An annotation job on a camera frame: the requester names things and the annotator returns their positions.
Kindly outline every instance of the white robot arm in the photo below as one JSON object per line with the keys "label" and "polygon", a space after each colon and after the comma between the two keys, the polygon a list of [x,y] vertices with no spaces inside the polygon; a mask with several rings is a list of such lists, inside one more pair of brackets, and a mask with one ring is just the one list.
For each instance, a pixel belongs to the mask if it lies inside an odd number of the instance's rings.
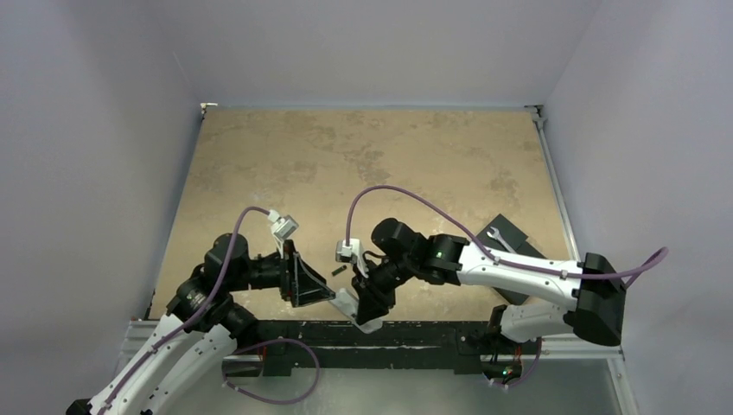
{"label": "white robot arm", "polygon": [[[621,324],[626,286],[620,280],[567,278],[569,274],[613,272],[605,258],[588,254],[586,261],[537,259],[516,253],[480,249],[475,243],[452,235],[425,238],[405,223],[389,218],[379,223],[372,242],[385,255],[381,264],[368,261],[358,239],[340,241],[336,258],[354,265],[352,286],[358,299],[337,296],[331,303],[346,314],[362,331],[380,326],[395,305],[394,291],[410,278],[430,284],[485,285],[515,291],[544,300],[531,305],[500,306],[492,320],[497,330],[511,342],[522,343],[536,337],[575,333],[603,346],[621,342]],[[554,270],[527,271],[504,261]]]}
{"label": "white robot arm", "polygon": [[[258,320],[233,302],[231,291],[279,288],[282,299],[290,301],[293,307],[329,301],[361,331],[372,333],[382,328],[380,318],[395,305],[395,289],[410,278],[438,285],[485,285],[543,301],[494,308],[486,333],[476,339],[480,343],[513,348],[537,337],[562,333],[574,333],[604,346],[616,346],[621,341],[624,283],[565,277],[613,271],[603,257],[589,254],[583,263],[576,263],[487,251],[486,247],[447,234],[425,238],[390,218],[379,223],[372,233],[372,242],[385,254],[380,264],[365,258],[358,239],[341,241],[336,248],[337,260],[353,265],[355,297],[346,290],[331,291],[325,279],[303,262],[292,240],[287,239],[297,227],[295,221],[280,218],[274,211],[271,221],[276,252],[250,259],[244,237],[219,237],[207,252],[204,264],[194,269],[192,277],[179,287],[168,305],[169,313],[145,346],[109,386],[92,399],[75,402],[67,415],[166,413],[177,397],[236,348],[265,340],[258,333]],[[190,329],[153,349],[153,344],[188,320],[203,300],[212,296],[212,276],[219,273],[230,238],[234,241],[234,254],[228,262],[222,290],[214,295],[207,312]],[[557,275],[507,266],[501,260],[555,270]],[[119,386],[124,378],[126,383]]]}

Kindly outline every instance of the white backdrop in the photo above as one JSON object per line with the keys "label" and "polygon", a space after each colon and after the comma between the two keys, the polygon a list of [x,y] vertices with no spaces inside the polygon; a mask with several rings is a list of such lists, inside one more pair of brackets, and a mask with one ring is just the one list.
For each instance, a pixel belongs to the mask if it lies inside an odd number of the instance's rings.
{"label": "white backdrop", "polygon": [[623,346],[643,414],[730,413],[733,3],[606,1],[547,101],[582,250],[628,268]]}
{"label": "white backdrop", "polygon": [[201,101],[532,105],[600,0],[157,0]]}
{"label": "white backdrop", "polygon": [[0,402],[64,413],[150,300],[201,117],[147,1],[0,2]]}

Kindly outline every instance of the wrench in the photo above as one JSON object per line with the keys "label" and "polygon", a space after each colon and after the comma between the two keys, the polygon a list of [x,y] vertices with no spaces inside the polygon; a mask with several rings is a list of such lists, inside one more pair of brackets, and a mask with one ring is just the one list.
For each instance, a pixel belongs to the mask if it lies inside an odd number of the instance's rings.
{"label": "wrench", "polygon": [[504,240],[504,238],[502,238],[502,237],[501,237],[501,233],[499,233],[499,229],[497,229],[497,228],[495,228],[495,227],[490,227],[489,229],[491,229],[491,230],[490,230],[490,231],[486,231],[486,235],[487,235],[487,236],[488,236],[489,238],[491,238],[491,239],[493,239],[493,240],[495,240],[495,241],[499,242],[499,244],[501,244],[501,246],[504,246],[504,249],[506,249],[506,250],[507,250],[507,252],[509,252],[509,253],[517,253],[516,251],[514,251],[514,248],[512,248],[512,246],[510,246],[510,245],[509,245],[509,244],[508,244],[508,243],[507,243],[507,242],[506,242],[506,241]]}

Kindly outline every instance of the white connector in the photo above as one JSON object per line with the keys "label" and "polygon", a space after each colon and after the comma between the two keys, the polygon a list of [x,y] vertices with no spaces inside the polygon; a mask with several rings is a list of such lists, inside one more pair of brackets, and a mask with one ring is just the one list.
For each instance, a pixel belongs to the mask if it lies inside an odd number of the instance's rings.
{"label": "white connector", "polygon": [[267,219],[272,222],[270,232],[272,237],[275,238],[280,255],[283,255],[283,244],[298,229],[298,224],[289,214],[280,216],[280,213],[275,209],[270,210]]}
{"label": "white connector", "polygon": [[348,246],[345,239],[336,243],[336,262],[356,264],[356,268],[361,272],[361,275],[366,278],[369,277],[367,262],[364,260],[364,246],[358,239],[349,239]]}

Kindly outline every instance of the wooden board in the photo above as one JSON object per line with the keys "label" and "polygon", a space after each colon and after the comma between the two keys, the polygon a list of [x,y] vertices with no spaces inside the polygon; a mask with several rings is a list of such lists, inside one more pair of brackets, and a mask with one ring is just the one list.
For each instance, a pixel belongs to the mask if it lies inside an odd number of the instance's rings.
{"label": "wooden board", "polygon": [[[336,241],[344,238],[351,200],[379,183],[416,192],[475,231],[504,214],[547,257],[569,257],[527,112],[213,110],[201,128],[150,316],[165,312],[214,239],[231,232],[249,205],[292,215],[300,224],[293,240],[306,262],[334,290],[349,287],[350,272],[330,277],[340,265]],[[353,236],[369,242],[374,225],[390,216],[426,235],[460,234],[419,202],[379,190],[358,205]],[[251,254],[274,251],[263,215],[247,217],[240,233]],[[277,290],[235,297],[262,319],[342,319],[327,303],[293,310]],[[485,320],[499,303],[486,287],[412,280],[397,290],[388,318]]]}

